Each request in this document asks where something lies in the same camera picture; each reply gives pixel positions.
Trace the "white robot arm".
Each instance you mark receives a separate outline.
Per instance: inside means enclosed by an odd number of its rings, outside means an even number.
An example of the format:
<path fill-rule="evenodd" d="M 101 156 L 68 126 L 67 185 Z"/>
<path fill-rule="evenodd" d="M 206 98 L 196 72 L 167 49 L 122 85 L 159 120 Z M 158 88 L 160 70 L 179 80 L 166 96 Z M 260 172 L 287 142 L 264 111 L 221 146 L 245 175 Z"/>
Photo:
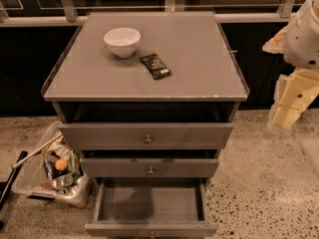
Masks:
<path fill-rule="evenodd" d="M 292 128 L 319 96 L 319 0 L 306 0 L 262 50 L 282 54 L 295 67 L 289 76 L 279 77 L 269 114 L 273 125 Z"/>

